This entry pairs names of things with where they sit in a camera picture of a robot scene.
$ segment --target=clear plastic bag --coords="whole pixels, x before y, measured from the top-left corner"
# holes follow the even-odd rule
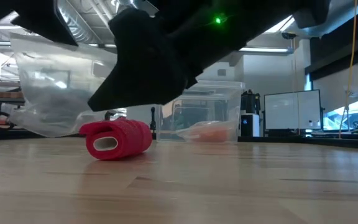
[[[25,106],[10,122],[46,137],[76,134],[104,119],[87,101],[117,62],[117,55],[80,44],[74,47],[42,37],[11,34]]]

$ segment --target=white monitor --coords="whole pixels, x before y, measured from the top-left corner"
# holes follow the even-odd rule
[[[320,91],[265,95],[266,129],[321,129]]]

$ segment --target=wooden floor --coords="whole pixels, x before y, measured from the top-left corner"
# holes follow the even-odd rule
[[[358,224],[358,150],[156,144],[120,162],[84,139],[0,141],[0,224]]]

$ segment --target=wall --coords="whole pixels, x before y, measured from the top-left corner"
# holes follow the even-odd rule
[[[291,55],[242,56],[235,66],[235,79],[245,82],[247,89],[261,95],[260,104],[263,111],[264,95],[304,90],[305,67],[309,64],[309,40],[301,40],[295,53]]]
[[[225,69],[226,76],[218,76],[219,69]],[[216,62],[204,69],[204,72],[197,77],[197,80],[234,81],[234,67],[230,67],[228,62]]]
[[[280,48],[290,48],[291,42],[284,38],[280,37],[281,34],[261,34],[256,38],[250,40],[248,46],[259,46],[259,47],[280,47]]]
[[[313,88],[320,90],[321,106],[330,112],[345,105],[345,92],[349,80],[349,69],[328,75],[313,82]],[[352,86],[358,87],[358,63],[353,66]],[[350,98],[349,103],[358,101]]]
[[[135,119],[137,121],[143,121],[147,125],[152,122],[152,107],[157,105],[142,105],[142,106],[131,106],[127,108],[127,119]]]

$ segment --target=ceiling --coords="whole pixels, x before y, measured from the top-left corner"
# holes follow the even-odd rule
[[[117,12],[123,10],[126,6],[123,4],[119,5],[117,8],[116,5],[113,5],[112,2],[115,4],[116,2],[121,3],[128,3],[129,0],[59,0],[59,4],[65,3],[70,9],[73,9],[71,14],[74,14],[74,20],[78,23],[81,22],[83,25],[82,27],[87,29],[91,35],[94,36],[92,39],[97,43],[104,43],[104,44],[113,44],[114,43],[114,36],[111,31],[108,29],[106,23],[109,20],[109,15],[107,15],[103,8],[101,7],[100,3],[103,2],[107,8],[108,12],[111,16],[114,16]],[[156,12],[156,9],[151,6],[149,3],[140,0],[134,0],[137,7],[153,14]],[[296,23],[293,23],[289,28],[288,31],[295,32],[300,35],[301,38],[310,38],[314,36],[321,36],[324,33],[331,32],[333,29],[337,28],[342,23],[346,22],[352,17],[352,9],[354,5],[354,0],[332,0],[329,17],[327,23],[318,27],[312,27],[309,29],[299,29],[296,26]],[[15,18],[16,14],[11,14],[7,16],[5,19],[0,21],[0,28],[6,26],[12,28],[10,25],[10,21]],[[9,33],[15,32],[19,34],[27,34],[31,35],[30,33],[26,32],[24,29],[16,28],[16,29],[0,29],[0,40],[9,40]],[[285,40],[282,38],[280,33],[273,33],[273,34],[262,34],[251,40],[248,45],[250,46],[258,46],[258,47],[280,47],[280,48],[289,48],[291,47],[291,43],[289,40]],[[223,62],[232,62],[237,60],[238,55],[242,55],[244,53],[233,53],[228,55],[227,57],[223,58]]]

